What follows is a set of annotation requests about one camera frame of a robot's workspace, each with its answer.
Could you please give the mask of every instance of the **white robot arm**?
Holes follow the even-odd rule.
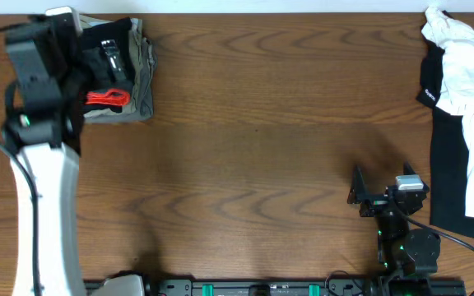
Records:
[[[78,14],[70,7],[47,11],[7,33],[6,49],[19,83],[7,89],[2,134],[22,166],[12,161],[19,237],[14,296],[87,295],[78,260],[76,189],[81,94],[92,76],[78,64],[80,33]],[[23,97],[18,109],[13,105],[16,86]],[[142,278],[126,275],[105,281],[93,295],[144,293]]]

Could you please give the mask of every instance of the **red clip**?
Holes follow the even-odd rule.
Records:
[[[90,91],[87,94],[86,104],[107,104],[111,106],[125,106],[129,103],[131,95],[120,89],[109,89],[105,93]]]

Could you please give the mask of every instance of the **black cloth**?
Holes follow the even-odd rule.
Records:
[[[83,51],[95,48],[101,49],[102,41],[114,39],[122,58],[126,77],[129,81],[134,81],[135,69],[129,55],[129,31],[131,28],[131,19],[126,17],[118,21],[95,25],[85,29],[80,38],[81,49]]]
[[[101,92],[107,91],[110,88],[120,88],[129,93],[132,92],[135,70],[129,55],[129,32],[131,28],[131,19],[126,17],[118,21],[96,25],[83,30],[80,43],[84,63],[92,70],[95,76],[91,85],[92,90]],[[126,81],[114,81],[112,75],[109,74],[109,62],[101,48],[101,42],[108,39],[114,39],[118,46],[127,77]],[[102,109],[111,109],[115,113],[122,113],[121,106],[107,104],[86,104],[83,107],[83,112],[87,113],[92,110]]]
[[[416,99],[433,109],[430,223],[474,238],[474,218],[465,216],[469,150],[462,134],[462,116],[435,107],[444,76],[444,50],[429,40],[425,42],[428,52],[421,64],[422,90]]]

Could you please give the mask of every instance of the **wooden table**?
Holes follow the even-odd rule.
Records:
[[[375,222],[346,197],[354,164],[380,192],[404,160],[430,180],[431,115],[415,101],[423,15],[137,17],[157,44],[156,115],[89,125],[81,137],[85,278],[381,269]],[[456,17],[474,27],[474,14]],[[0,16],[0,25],[23,20]],[[0,35],[0,124],[13,77]],[[429,204],[413,217],[427,223]],[[12,291],[16,242],[16,193],[0,154],[0,295]],[[443,240],[438,263],[438,276],[474,289],[472,252]]]

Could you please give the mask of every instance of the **green connector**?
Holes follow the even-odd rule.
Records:
[[[320,287],[318,284],[311,284],[309,286],[309,296],[319,296]]]
[[[202,296],[213,296],[213,284],[202,285]]]

